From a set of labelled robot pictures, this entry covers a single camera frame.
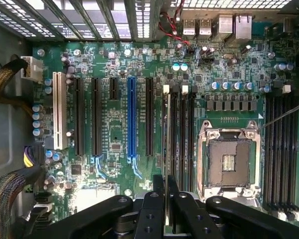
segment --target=motherboard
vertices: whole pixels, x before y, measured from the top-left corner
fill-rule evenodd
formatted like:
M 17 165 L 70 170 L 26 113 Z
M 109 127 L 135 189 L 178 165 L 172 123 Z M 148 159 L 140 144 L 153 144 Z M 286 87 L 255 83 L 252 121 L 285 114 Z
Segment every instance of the motherboard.
M 268 40 L 262 23 L 253 29 L 248 47 L 37 43 L 44 82 L 35 84 L 33 134 L 46 150 L 41 190 L 53 195 L 53 220 L 114 195 L 136 198 L 155 174 L 174 175 L 201 200 L 261 208 L 269 143 L 259 129 L 272 89 L 299 88 L 299 35 Z M 299 192 L 299 163 L 293 172 Z

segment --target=green circuit board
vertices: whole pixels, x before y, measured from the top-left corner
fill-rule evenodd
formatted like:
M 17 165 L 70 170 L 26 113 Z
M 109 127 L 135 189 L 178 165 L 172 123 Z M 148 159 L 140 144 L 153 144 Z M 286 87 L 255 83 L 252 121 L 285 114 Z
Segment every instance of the green circuit board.
M 214 127 L 245 128 L 250 120 L 254 120 L 258 126 L 264 124 L 265 101 L 263 94 L 259 92 L 260 82 L 268 84 L 274 79 L 297 81 L 299 70 L 290 74 L 277 73 L 273 66 L 279 62 L 294 62 L 295 53 L 299 52 L 299 37 L 293 40 L 281 39 L 276 42 L 268 42 L 262 35 L 255 35 L 249 43 L 252 50 L 247 54 L 241 54 L 240 48 L 226 48 L 223 43 L 210 43 L 207 41 L 193 41 L 194 47 L 208 45 L 214 47 L 214 63 L 211 65 L 198 65 L 199 59 L 195 56 L 184 57 L 176 53 L 175 43 L 169 38 L 164 38 L 158 43 L 37 43 L 33 48 L 33 56 L 43 60 L 44 78 L 52 79 L 53 72 L 64 72 L 64 64 L 61 57 L 66 54 L 75 67 L 75 75 L 84 81 L 84 132 L 85 153 L 84 156 L 76 156 L 73 144 L 69 140 L 69 147 L 63 150 L 61 168 L 47 166 L 47 175 L 56 178 L 53 188 L 54 195 L 54 220 L 59 221 L 77 211 L 93 205 L 101 200 L 116 194 L 126 194 L 134 197 L 142 192 L 152 190 L 152 176 L 162 172 L 162 86 L 171 80 L 176 83 L 187 82 L 189 86 L 197 86 L 198 93 L 194 106 L 194 168 L 197 157 L 197 135 L 204 120 L 208 119 Z M 37 55 L 38 49 L 45 51 L 44 57 Z M 75 50 L 80 50 L 79 56 L 74 56 Z M 276 57 L 271 60 L 268 52 L 274 51 Z M 224 54 L 234 54 L 239 59 L 239 64 L 232 67 L 226 65 Z M 173 71 L 174 63 L 185 63 L 188 66 L 186 72 Z M 134 76 L 137 79 L 137 154 L 138 170 L 142 178 L 136 176 L 131 164 L 127 162 L 127 77 Z M 106 178 L 100 177 L 95 170 L 92 158 L 91 143 L 91 78 L 102 79 L 102 173 Z M 119 78 L 119 99 L 110 100 L 110 77 Z M 146 156 L 146 77 L 153 77 L 154 82 L 154 135 L 153 156 Z M 241 90 L 234 92 L 229 90 L 224 93 L 220 90 L 212 91 L 212 82 L 243 84 L 253 83 L 251 91 Z M 50 107 L 46 100 L 44 85 L 35 86 L 34 101 Z M 225 101 L 224 95 L 234 96 L 237 100 L 243 97 L 244 101 L 254 101 L 257 109 L 216 111 L 207 110 L 206 95 L 214 101 Z M 73 129 L 73 91 L 67 88 L 67 129 Z M 44 141 L 46 137 L 53 135 L 53 117 L 51 112 L 46 113 L 44 136 L 37 141 Z M 113 150 L 113 144 L 120 145 L 120 149 Z

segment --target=metal rod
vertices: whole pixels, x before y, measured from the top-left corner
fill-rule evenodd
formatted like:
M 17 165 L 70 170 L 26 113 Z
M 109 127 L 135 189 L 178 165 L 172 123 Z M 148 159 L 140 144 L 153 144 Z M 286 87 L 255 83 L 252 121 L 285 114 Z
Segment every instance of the metal rod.
M 111 32 L 114 40 L 120 39 L 119 32 L 115 26 L 113 15 L 109 8 L 109 4 L 107 3 L 106 0 L 96 0 L 96 2 L 99 5 L 101 13 L 104 17 L 106 24 L 108 25 L 108 27 L 110 29 L 110 32 Z
M 8 25 L 4 24 L 2 21 L 0 21 L 0 27 L 6 29 L 10 33 L 12 33 L 12 34 L 14 34 L 14 35 L 16 35 L 16 36 L 18 36 L 20 38 L 24 38 L 24 36 L 20 32 L 17 32 L 16 30 L 12 29 Z
M 82 34 L 74 27 L 70 20 L 64 15 L 64 13 L 59 9 L 59 7 L 54 3 L 53 0 L 42 0 L 46 4 L 51 12 L 66 26 L 68 27 L 74 35 L 76 35 L 80 40 L 83 40 Z
M 151 30 L 151 41 L 156 40 L 160 10 L 163 6 L 163 0 L 152 0 L 150 4 L 149 28 Z
M 69 0 L 69 1 L 72 4 L 72 6 L 74 7 L 74 9 L 82 16 L 83 21 L 90 28 L 94 37 L 98 40 L 101 40 L 102 39 L 101 35 L 99 34 L 99 32 L 96 29 L 95 25 L 93 24 L 92 20 L 90 19 L 88 13 L 85 11 L 82 3 L 77 0 Z
M 65 39 L 65 37 L 26 0 L 14 0 L 14 2 L 20 8 L 25 10 L 27 14 L 35 18 L 42 26 L 48 29 L 56 38 L 59 38 L 60 40 Z
M 135 40 L 138 37 L 135 0 L 124 0 L 124 5 L 125 5 L 126 17 L 129 23 L 131 39 Z
M 16 23 L 18 23 L 19 25 L 21 25 L 22 27 L 24 27 L 25 29 L 27 29 L 29 32 L 31 32 L 32 34 L 36 35 L 39 38 L 44 38 L 44 36 L 38 32 L 37 30 L 35 30 L 34 28 L 32 28 L 29 24 L 27 24 L 25 21 L 23 21 L 21 18 L 17 17 L 14 13 L 12 13 L 10 10 L 6 9 L 4 5 L 0 4 L 0 11 L 1 13 L 3 13 L 4 15 L 8 16 L 9 18 L 11 18 L 13 21 L 15 21 Z

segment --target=blue pcie slot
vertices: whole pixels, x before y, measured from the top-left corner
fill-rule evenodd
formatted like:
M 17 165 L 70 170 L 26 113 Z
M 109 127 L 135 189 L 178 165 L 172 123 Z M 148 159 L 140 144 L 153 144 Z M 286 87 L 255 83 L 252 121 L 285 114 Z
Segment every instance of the blue pcie slot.
M 128 163 L 132 164 L 134 174 L 142 178 L 138 170 L 136 153 L 136 78 L 128 77 Z
M 103 160 L 103 155 L 98 157 L 91 157 L 91 163 L 95 163 L 96 175 L 99 175 L 101 178 L 106 179 L 106 173 L 103 171 L 101 166 L 102 160 Z

